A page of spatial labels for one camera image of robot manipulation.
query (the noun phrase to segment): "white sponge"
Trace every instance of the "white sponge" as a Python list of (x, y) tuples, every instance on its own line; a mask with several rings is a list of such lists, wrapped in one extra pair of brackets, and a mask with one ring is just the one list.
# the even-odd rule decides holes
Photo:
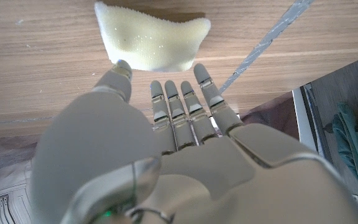
[(123, 59), (139, 70), (188, 70), (211, 28), (205, 18), (170, 22), (103, 2), (96, 2), (94, 10), (109, 59)]

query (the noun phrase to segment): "fingertip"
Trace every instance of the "fingertip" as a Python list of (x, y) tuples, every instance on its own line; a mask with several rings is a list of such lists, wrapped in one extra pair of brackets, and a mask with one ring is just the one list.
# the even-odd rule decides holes
[(162, 91), (161, 83), (157, 80), (152, 81), (150, 84), (150, 89), (152, 92), (152, 98), (164, 94)]
[(188, 82), (188, 81), (182, 82), (180, 85), (180, 89), (181, 89), (181, 92), (183, 93), (183, 95), (193, 91), (193, 88), (191, 87), (190, 82)]
[(197, 79), (197, 83), (200, 84), (203, 81), (211, 78), (211, 76), (209, 75), (208, 71), (206, 70), (205, 66), (201, 63), (196, 64), (196, 66), (194, 66), (194, 75)]
[(167, 93), (168, 98), (171, 98), (178, 94), (177, 87), (175, 86), (173, 81), (168, 80), (165, 82), (165, 92)]

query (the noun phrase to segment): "green led light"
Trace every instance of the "green led light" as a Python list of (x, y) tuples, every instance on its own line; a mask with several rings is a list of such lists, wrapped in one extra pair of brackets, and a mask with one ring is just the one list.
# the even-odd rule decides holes
[(110, 217), (111, 216), (111, 211), (107, 211), (103, 214), (104, 217)]

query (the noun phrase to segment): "robot finger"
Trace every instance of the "robot finger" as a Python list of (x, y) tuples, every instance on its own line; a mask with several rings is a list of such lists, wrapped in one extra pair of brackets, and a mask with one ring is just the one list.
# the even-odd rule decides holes
[(193, 91), (190, 83), (184, 81), (180, 85), (183, 98), (185, 99), (187, 110), (189, 111), (190, 120), (196, 133), (197, 140), (204, 144), (205, 140), (217, 137), (216, 131), (211, 124), (206, 112), (201, 105), (196, 93)]
[(157, 134), (158, 143), (161, 144), (162, 154), (171, 154), (177, 151), (177, 146), (160, 82), (152, 81), (150, 89), (154, 114), (153, 130)]
[(242, 125), (241, 120), (224, 101), (204, 65), (197, 64), (194, 67), (194, 74), (209, 106), (209, 110), (222, 133), (228, 135), (230, 130)]
[(168, 80), (165, 83), (165, 92), (167, 93), (178, 150), (187, 146), (195, 146), (196, 141), (191, 131), (190, 122), (187, 119), (185, 109), (183, 108), (178, 90), (173, 81)]

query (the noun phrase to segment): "wooden table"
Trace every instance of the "wooden table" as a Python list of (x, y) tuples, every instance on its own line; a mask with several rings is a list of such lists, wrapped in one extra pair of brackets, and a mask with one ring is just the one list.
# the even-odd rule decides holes
[[(196, 62), (221, 86), (292, 0), (106, 1), (171, 21), (211, 20)], [(112, 67), (90, 0), (0, 0), (0, 137), (41, 133)], [(358, 1), (316, 0), (223, 94), (243, 112), (358, 60)], [(182, 73), (134, 71), (131, 105), (151, 120), (149, 84)], [(198, 88), (196, 93), (201, 98)]]

